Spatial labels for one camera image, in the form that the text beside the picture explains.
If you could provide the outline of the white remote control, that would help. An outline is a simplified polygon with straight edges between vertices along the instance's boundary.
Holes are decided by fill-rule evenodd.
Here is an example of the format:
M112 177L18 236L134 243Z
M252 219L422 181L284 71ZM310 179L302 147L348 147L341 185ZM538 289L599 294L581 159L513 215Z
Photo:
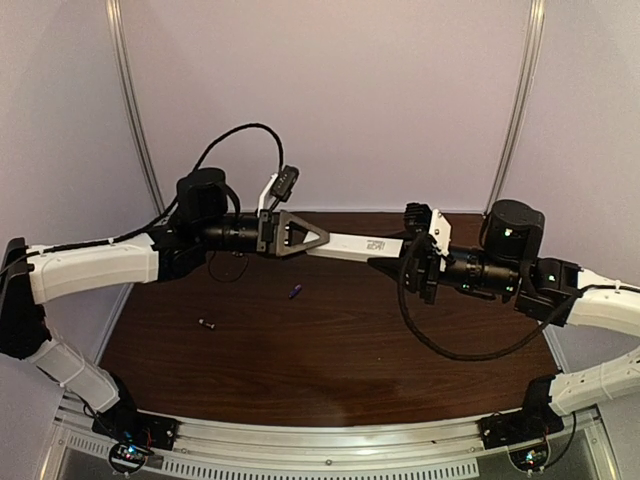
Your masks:
M327 243L310 248L312 257L366 263L373 258L400 258L414 239L330 233Z

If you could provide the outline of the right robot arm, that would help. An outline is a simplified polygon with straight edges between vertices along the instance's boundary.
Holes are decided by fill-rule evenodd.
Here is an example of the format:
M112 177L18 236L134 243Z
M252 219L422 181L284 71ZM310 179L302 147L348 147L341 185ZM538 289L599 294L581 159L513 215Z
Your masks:
M484 218L478 247L451 245L451 226L425 204L410 203L404 235L395 247L386 238L369 240L368 264L392 277L405 326L434 353L454 361L486 362L506 357L529 344L549 326L592 326L636 336L639 289L602 277L578 264L539 255L544 233L542 212L516 200L499 200ZM537 327L516 343L484 354L455 353L424 334L411 318L406 295L427 304L439 286L493 301L512 302ZM532 380L519 410L480 420L486 444L511 434L540 437L560 431L563 418L585 407L639 391L639 352L569 374Z

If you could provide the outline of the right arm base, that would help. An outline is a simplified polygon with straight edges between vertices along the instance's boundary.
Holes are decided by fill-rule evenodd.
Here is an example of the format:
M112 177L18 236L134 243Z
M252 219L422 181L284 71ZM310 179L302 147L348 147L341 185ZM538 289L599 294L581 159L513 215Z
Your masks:
M511 465L519 472L542 473L553 464L549 436L564 429L563 420L546 410L495 412L477 422L485 450L507 448Z

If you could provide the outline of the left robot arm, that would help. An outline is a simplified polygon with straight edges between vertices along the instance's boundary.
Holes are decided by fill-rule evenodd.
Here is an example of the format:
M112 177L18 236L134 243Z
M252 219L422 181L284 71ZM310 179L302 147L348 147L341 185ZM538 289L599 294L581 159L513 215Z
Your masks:
M193 171L178 181L176 209L164 225L74 245L36 247L12 239L1 270L1 352L31 362L79 396L100 431L132 440L143 420L127 388L47 327L45 303L107 286L181 279L210 252L283 258L329 239L325 230L270 206L243 215L223 170Z

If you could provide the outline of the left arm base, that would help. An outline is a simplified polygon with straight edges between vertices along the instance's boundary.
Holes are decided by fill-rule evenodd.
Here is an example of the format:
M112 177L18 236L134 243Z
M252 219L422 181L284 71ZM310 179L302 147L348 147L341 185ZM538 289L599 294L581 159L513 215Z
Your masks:
M92 431L115 442L107 461L116 474L125 477L161 461L163 453L173 449L179 426L177 419L140 412L120 423L99 413L91 418Z

